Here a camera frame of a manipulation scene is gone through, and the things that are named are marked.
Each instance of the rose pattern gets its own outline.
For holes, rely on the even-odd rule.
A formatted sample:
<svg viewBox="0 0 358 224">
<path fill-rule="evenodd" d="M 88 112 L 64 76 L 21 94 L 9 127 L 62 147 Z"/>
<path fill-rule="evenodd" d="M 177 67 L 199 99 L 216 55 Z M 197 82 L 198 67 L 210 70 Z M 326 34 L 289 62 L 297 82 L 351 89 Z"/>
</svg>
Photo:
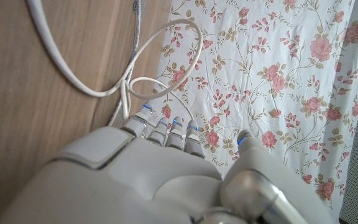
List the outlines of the rose pattern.
<svg viewBox="0 0 358 224">
<path fill-rule="evenodd" d="M 161 109 L 161 113 L 164 115 L 164 117 L 170 118 L 171 117 L 171 108 L 168 105 L 165 105 Z"/>
<path fill-rule="evenodd" d="M 342 22 L 343 21 L 343 16 L 345 15 L 345 13 L 343 11 L 335 14 L 334 16 L 334 21 L 335 22 Z"/>
<path fill-rule="evenodd" d="M 219 118 L 219 116 L 213 116 L 209 121 L 209 124 L 211 125 L 211 127 L 213 127 L 214 125 L 217 125 L 220 121 L 221 119 Z"/>
<path fill-rule="evenodd" d="M 281 111 L 278 109 L 272 109 L 268 112 L 272 118 L 278 118 L 281 115 Z"/>
<path fill-rule="evenodd" d="M 284 0 L 283 3 L 286 4 L 287 6 L 293 7 L 295 6 L 296 0 Z"/>
<path fill-rule="evenodd" d="M 267 148 L 272 148 L 277 143 L 277 139 L 274 136 L 273 132 L 271 131 L 265 132 L 265 134 L 262 135 L 262 143 Z"/>
<path fill-rule="evenodd" d="M 321 102 L 317 97 L 312 97 L 306 101 L 305 108 L 310 110 L 312 113 L 317 112 L 321 107 Z"/>
<path fill-rule="evenodd" d="M 229 142 L 249 129 L 337 217 L 358 119 L 358 10 L 344 1 L 231 2 L 173 0 L 169 18 L 190 19 L 203 31 L 201 57 L 174 93 L 197 120 L 206 160 L 225 175 L 239 158 Z M 251 13 L 255 7 L 264 13 Z M 194 60 L 194 38 L 185 24 L 167 29 L 158 80 L 172 85 L 183 77 L 179 65 Z M 188 121 L 172 95 L 154 101 L 169 107 L 156 119 Z"/>
<path fill-rule="evenodd" d="M 333 45 L 327 38 L 313 40 L 310 45 L 311 56 L 320 59 L 320 61 L 328 60 L 332 49 Z"/>
<path fill-rule="evenodd" d="M 311 174 L 304 175 L 302 177 L 303 181 L 305 181 L 307 184 L 311 184 Z"/>
<path fill-rule="evenodd" d="M 341 119 L 342 114 L 338 109 L 329 109 L 326 112 L 327 120 L 336 121 L 337 119 Z"/>
<path fill-rule="evenodd" d="M 274 81 L 273 81 L 273 89 L 277 93 L 282 91 L 284 89 L 285 80 L 282 75 L 279 75 Z"/>
<path fill-rule="evenodd" d="M 206 136 L 206 141 L 208 144 L 215 146 L 219 141 L 219 136 L 215 132 L 210 132 Z"/>
<path fill-rule="evenodd" d="M 358 102 L 354 103 L 354 106 L 352 108 L 352 115 L 358 116 Z"/>
<path fill-rule="evenodd" d="M 346 29 L 344 44 L 356 43 L 358 40 L 358 22 L 353 22 L 352 25 Z"/>
<path fill-rule="evenodd" d="M 331 196 L 334 192 L 334 182 L 322 182 L 319 185 L 319 194 L 323 200 L 331 200 Z"/>
<path fill-rule="evenodd" d="M 266 77 L 270 80 L 270 81 L 274 81 L 277 79 L 278 75 L 277 75 L 277 67 L 276 65 L 272 65 L 270 66 L 267 71 L 266 71 Z"/>
</svg>

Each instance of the white fabric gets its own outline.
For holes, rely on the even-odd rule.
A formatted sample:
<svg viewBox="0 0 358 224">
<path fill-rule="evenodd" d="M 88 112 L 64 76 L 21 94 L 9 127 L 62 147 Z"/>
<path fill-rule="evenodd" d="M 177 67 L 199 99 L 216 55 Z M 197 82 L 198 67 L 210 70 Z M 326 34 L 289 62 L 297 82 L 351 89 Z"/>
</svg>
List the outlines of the white fabric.
<svg viewBox="0 0 358 224">
<path fill-rule="evenodd" d="M 358 1 L 174 0 L 169 19 L 179 18 L 203 31 L 196 70 L 175 93 L 198 122 L 206 160 L 225 175 L 237 133 L 249 129 L 337 219 L 358 119 Z M 183 76 L 195 38 L 188 26 L 167 29 L 158 80 Z M 170 95 L 155 104 L 154 122 L 189 120 Z"/>
</svg>

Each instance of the wooden surface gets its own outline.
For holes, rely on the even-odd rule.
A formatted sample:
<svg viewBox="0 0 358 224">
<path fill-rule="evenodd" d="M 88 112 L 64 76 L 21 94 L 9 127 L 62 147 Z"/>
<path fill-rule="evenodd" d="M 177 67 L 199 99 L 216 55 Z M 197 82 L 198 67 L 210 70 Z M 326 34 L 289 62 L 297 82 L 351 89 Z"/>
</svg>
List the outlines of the wooden surface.
<svg viewBox="0 0 358 224">
<path fill-rule="evenodd" d="M 43 1 L 50 30 L 68 66 L 94 90 L 110 88 L 131 54 L 135 15 L 128 0 Z M 147 1 L 140 44 L 166 23 L 170 1 Z M 155 77 L 163 34 L 134 76 Z M 152 85 L 137 91 L 151 93 Z M 52 154 L 104 126 L 119 93 L 103 99 L 74 89 L 35 31 L 23 0 L 0 0 L 0 212 Z M 134 106 L 143 101 L 132 98 Z"/>
</svg>

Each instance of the wood grain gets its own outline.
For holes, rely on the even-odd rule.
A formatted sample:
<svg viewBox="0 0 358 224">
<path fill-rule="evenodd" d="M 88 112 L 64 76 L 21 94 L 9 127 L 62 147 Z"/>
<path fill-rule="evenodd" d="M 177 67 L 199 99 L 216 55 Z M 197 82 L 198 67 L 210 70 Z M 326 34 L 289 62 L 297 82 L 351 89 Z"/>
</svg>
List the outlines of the wood grain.
<svg viewBox="0 0 358 224">
<path fill-rule="evenodd" d="M 77 77 L 94 90 L 112 86 L 131 54 L 132 1 L 43 4 L 53 37 Z M 140 43 L 167 21 L 169 7 L 170 1 L 147 1 Z M 141 56 L 135 77 L 155 77 L 162 39 Z M 106 125 L 118 98 L 118 92 L 97 99 L 76 90 L 46 54 L 25 1 L 0 0 L 0 212 L 56 150 Z M 138 108 L 143 101 L 133 103 Z"/>
</svg>

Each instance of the pink rose print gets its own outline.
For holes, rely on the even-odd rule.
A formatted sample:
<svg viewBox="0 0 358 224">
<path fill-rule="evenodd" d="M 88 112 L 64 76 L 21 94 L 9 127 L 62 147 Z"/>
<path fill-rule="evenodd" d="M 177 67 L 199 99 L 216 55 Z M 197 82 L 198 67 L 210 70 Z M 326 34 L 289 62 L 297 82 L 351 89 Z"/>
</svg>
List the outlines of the pink rose print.
<svg viewBox="0 0 358 224">
<path fill-rule="evenodd" d="M 284 89 L 284 76 L 280 75 L 273 81 L 273 89 L 276 93 L 279 93 Z"/>
<path fill-rule="evenodd" d="M 276 65 L 272 65 L 270 66 L 267 71 L 266 71 L 266 77 L 270 80 L 270 81 L 274 81 L 277 78 L 277 67 Z"/>
<path fill-rule="evenodd" d="M 168 105 L 165 105 L 162 109 L 161 109 L 161 113 L 164 114 L 164 116 L 166 118 L 171 117 L 171 108 Z"/>
<path fill-rule="evenodd" d="M 350 26 L 348 29 L 346 29 L 346 33 L 345 33 L 345 42 L 344 44 L 349 44 L 349 43 L 356 43 L 358 39 L 358 22 L 355 21 L 352 23 L 352 26 Z"/>
<path fill-rule="evenodd" d="M 283 2 L 285 5 L 290 6 L 290 7 L 294 7 L 296 0 L 284 0 Z"/>
<path fill-rule="evenodd" d="M 321 102 L 317 97 L 312 97 L 306 101 L 306 109 L 310 110 L 312 113 L 317 112 L 320 109 Z"/>
<path fill-rule="evenodd" d="M 241 24 L 241 25 L 246 25 L 247 22 L 248 22 L 248 19 L 247 19 L 247 18 L 240 19 L 240 24 Z"/>
<path fill-rule="evenodd" d="M 272 118 L 278 118 L 281 115 L 281 111 L 278 109 L 272 109 L 268 112 Z"/>
<path fill-rule="evenodd" d="M 184 70 L 179 70 L 177 72 L 175 72 L 173 74 L 173 81 L 177 82 L 179 81 L 183 76 L 185 75 L 185 71 Z M 178 87 L 179 89 L 183 88 L 186 85 L 186 82 L 188 81 L 188 78 L 185 79 L 185 81 L 183 81 L 183 83 L 180 84 L 180 86 Z"/>
<path fill-rule="evenodd" d="M 344 89 L 344 88 L 341 88 L 340 90 L 339 90 L 339 93 L 338 93 L 339 95 L 345 95 L 346 94 L 346 90 Z"/>
<path fill-rule="evenodd" d="M 245 17 L 248 15 L 249 9 L 243 7 L 239 12 L 239 17 Z"/>
<path fill-rule="evenodd" d="M 353 116 L 358 116 L 358 102 L 356 102 L 353 106 Z"/>
<path fill-rule="evenodd" d="M 312 144 L 312 145 L 309 147 L 309 149 L 311 149 L 311 150 L 318 150 L 318 143 Z"/>
<path fill-rule="evenodd" d="M 348 152 L 344 152 L 344 153 L 342 153 L 342 156 L 341 156 L 341 158 L 340 158 L 340 162 L 342 162 L 343 160 L 345 160 L 346 159 L 346 157 L 347 157 L 347 155 L 349 155 L 349 153 Z"/>
<path fill-rule="evenodd" d="M 273 20 L 274 17 L 276 17 L 276 13 L 275 13 L 275 12 L 272 12 L 272 14 L 270 15 L 270 20 Z"/>
<path fill-rule="evenodd" d="M 218 143 L 219 141 L 219 136 L 215 133 L 215 132 L 210 132 L 207 134 L 206 136 L 206 141 L 208 142 L 208 144 L 210 144 L 211 146 L 214 146 Z"/>
<path fill-rule="evenodd" d="M 290 50 L 292 50 L 292 48 L 294 48 L 296 46 L 296 44 L 290 44 L 289 46 L 288 46 L 288 48 L 290 49 Z"/>
<path fill-rule="evenodd" d="M 189 64 L 191 64 L 191 63 L 193 63 L 193 59 L 192 59 L 192 58 L 189 60 Z M 200 59 L 198 59 L 198 60 L 197 60 L 197 63 L 203 63 L 203 62 L 202 62 Z M 196 66 L 194 66 L 194 68 L 195 68 L 196 70 L 199 69 L 197 64 L 196 64 Z"/>
<path fill-rule="evenodd" d="M 277 143 L 277 139 L 276 139 L 275 135 L 273 134 L 273 132 L 266 131 L 265 134 L 262 135 L 262 143 L 267 148 L 273 147 Z"/>
<path fill-rule="evenodd" d="M 333 45 L 329 43 L 327 38 L 312 40 L 310 45 L 311 56 L 320 59 L 320 61 L 328 60 L 332 49 Z"/>
<path fill-rule="evenodd" d="M 298 49 L 295 49 L 295 50 L 291 53 L 291 58 L 293 58 L 293 57 L 298 57 L 298 56 L 297 56 L 297 53 L 298 53 Z"/>
<path fill-rule="evenodd" d="M 342 69 L 342 63 L 339 60 L 335 62 L 335 72 L 340 72 Z"/>
<path fill-rule="evenodd" d="M 353 84 L 353 80 L 345 80 L 345 81 L 343 81 L 343 83 L 345 83 L 345 84 Z"/>
<path fill-rule="evenodd" d="M 311 183 L 311 174 L 309 175 L 304 175 L 302 177 L 303 181 L 305 181 L 307 184 L 310 184 Z"/>
<path fill-rule="evenodd" d="M 335 14 L 335 16 L 334 16 L 334 22 L 342 22 L 342 21 L 343 21 L 343 15 L 344 15 L 344 14 L 345 14 L 345 13 L 344 13 L 343 11 L 341 11 L 341 12 Z"/>
<path fill-rule="evenodd" d="M 211 46 L 214 42 L 212 40 L 204 40 L 203 44 L 204 47 L 202 48 L 202 50 L 207 49 L 209 46 Z"/>
<path fill-rule="evenodd" d="M 334 192 L 334 183 L 332 182 L 322 182 L 320 183 L 320 186 L 318 187 L 319 190 L 321 191 L 321 196 L 323 196 L 324 198 L 330 200 L 331 196 Z"/>
<path fill-rule="evenodd" d="M 326 117 L 329 121 L 336 121 L 342 118 L 342 114 L 338 109 L 329 109 L 326 112 Z"/>
<path fill-rule="evenodd" d="M 236 153 L 234 153 L 233 158 L 231 158 L 233 161 L 236 161 L 239 158 L 239 152 L 237 151 Z"/>
<path fill-rule="evenodd" d="M 230 111 L 228 109 L 223 110 L 223 112 L 226 114 L 226 116 L 230 115 Z"/>
<path fill-rule="evenodd" d="M 213 116 L 209 124 L 211 125 L 211 127 L 213 127 L 214 125 L 217 125 L 220 121 L 221 119 L 219 118 L 219 116 Z"/>
<path fill-rule="evenodd" d="M 226 101 L 222 100 L 222 101 L 219 103 L 219 106 L 223 106 L 225 103 L 226 103 Z"/>
</svg>

